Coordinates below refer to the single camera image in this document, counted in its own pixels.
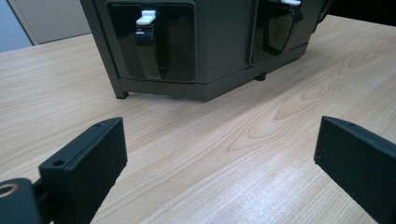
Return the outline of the dark grey corner rack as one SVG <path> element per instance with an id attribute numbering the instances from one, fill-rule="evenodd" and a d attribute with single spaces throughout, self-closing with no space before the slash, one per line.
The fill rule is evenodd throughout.
<path id="1" fill-rule="evenodd" d="M 211 100 L 305 54 L 333 0 L 79 0 L 119 99 Z"/>

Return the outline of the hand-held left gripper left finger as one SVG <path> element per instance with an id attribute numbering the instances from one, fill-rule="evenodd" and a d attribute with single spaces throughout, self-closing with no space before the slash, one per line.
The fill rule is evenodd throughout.
<path id="1" fill-rule="evenodd" d="M 123 120 L 92 125 L 39 165 L 44 219 L 90 224 L 127 161 Z"/>

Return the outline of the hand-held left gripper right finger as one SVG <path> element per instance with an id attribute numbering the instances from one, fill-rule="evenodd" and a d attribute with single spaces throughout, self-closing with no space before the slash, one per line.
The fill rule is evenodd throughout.
<path id="1" fill-rule="evenodd" d="M 396 144 L 324 116 L 314 162 L 378 224 L 396 224 Z"/>

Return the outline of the white panel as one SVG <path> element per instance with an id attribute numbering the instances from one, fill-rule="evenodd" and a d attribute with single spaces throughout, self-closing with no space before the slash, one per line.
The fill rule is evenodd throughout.
<path id="1" fill-rule="evenodd" d="M 91 32 L 79 0 L 6 0 L 34 45 Z"/>

